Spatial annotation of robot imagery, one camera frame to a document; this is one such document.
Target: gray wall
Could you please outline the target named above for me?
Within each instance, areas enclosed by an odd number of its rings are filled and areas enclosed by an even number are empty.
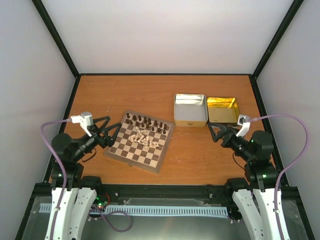
[[[320,1],[304,1],[265,66],[258,85],[268,114],[300,117],[310,130],[310,146],[288,172],[298,186],[315,239],[320,239]],[[305,134],[294,120],[271,119],[282,160],[288,165],[300,153]]]
[[[81,73],[251,74],[292,0],[43,0]]]
[[[74,78],[30,0],[1,1],[0,29],[0,239],[12,240],[50,157],[40,125],[63,117]]]

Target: black cable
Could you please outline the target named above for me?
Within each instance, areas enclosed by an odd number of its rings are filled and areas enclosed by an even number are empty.
[[[83,160],[82,158],[81,158],[81,160],[82,160],[82,162],[83,163],[85,163],[85,162],[88,162],[89,160],[91,160],[96,154],[97,154],[97,150],[94,148],[93,149],[95,152],[94,152],[94,154],[91,156],[91,157],[89,157],[88,159],[86,159],[86,160]]]
[[[243,166],[241,166],[239,163],[237,163],[236,159],[235,159],[235,152],[232,154],[232,158],[233,158],[233,161],[240,167],[242,168],[243,170],[245,170],[245,168]]]

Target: gray floor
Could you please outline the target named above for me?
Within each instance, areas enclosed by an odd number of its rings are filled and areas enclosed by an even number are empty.
[[[23,240],[44,240],[48,221],[48,213],[38,213],[40,203],[48,203],[51,198],[38,198],[30,214]],[[183,200],[163,202],[163,205],[186,206]],[[291,240],[306,240],[306,234],[300,216],[292,202],[283,202],[285,218]],[[125,229],[128,219],[124,216],[108,218],[116,228]],[[103,220],[87,221],[82,234],[82,240],[249,240],[249,233],[244,223],[233,223],[223,218],[212,217],[146,217],[134,216],[132,228],[123,233],[110,229]]]

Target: chessboard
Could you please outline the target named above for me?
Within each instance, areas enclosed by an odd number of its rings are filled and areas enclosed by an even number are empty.
[[[169,147],[175,124],[130,110],[125,112],[121,123],[122,127],[114,145],[107,149],[104,155],[158,173]],[[144,137],[148,136],[150,141],[157,142],[158,147],[145,147],[141,143],[129,140],[130,136],[137,135],[137,128],[140,131],[144,130]]]

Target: chessboard border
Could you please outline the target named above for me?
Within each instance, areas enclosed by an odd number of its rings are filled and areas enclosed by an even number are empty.
[[[159,171],[160,171],[160,168],[162,167],[163,165],[163,162],[165,160],[165,157],[166,157],[166,154],[162,154],[162,153],[167,153],[167,150],[168,150],[168,147],[169,147],[169,142],[168,144],[167,143],[167,139],[170,139],[171,140],[171,137],[174,133],[174,130],[175,130],[175,123],[174,122],[170,122],[170,121],[166,121],[166,120],[163,120],[163,119],[160,119],[158,117],[155,117],[155,116],[150,116],[150,115],[146,115],[146,114],[142,114],[140,112],[136,112],[136,111],[132,111],[132,110],[126,110],[123,114],[123,117],[121,119],[121,124],[125,122],[125,120],[127,119],[127,113],[131,114],[131,115],[143,115],[143,116],[146,116],[147,118],[151,118],[151,119],[156,119],[156,120],[160,120],[163,124],[167,124],[170,126],[170,129],[169,129],[169,132],[168,132],[168,135],[166,137],[166,141],[162,147],[162,150],[161,150],[161,154],[159,156],[159,159],[158,159],[158,163],[156,165],[156,167],[152,167],[152,166],[149,166],[149,165],[146,165],[146,164],[143,164],[141,162],[138,162],[138,161],[134,161],[134,160],[129,160],[127,159],[126,157],[124,156],[120,156],[120,155],[116,155],[112,152],[109,152],[110,148],[106,149],[103,153],[103,155],[105,157],[108,157],[108,158],[111,158],[111,159],[114,159],[114,160],[117,160],[117,161],[121,161],[123,163],[126,163],[126,164],[129,164],[129,165],[132,165],[132,166],[135,166],[135,167],[138,167],[138,168],[141,168],[141,169],[144,169],[144,170],[147,170],[147,171],[150,171],[150,172],[153,172],[153,173],[156,173],[158,174]]]

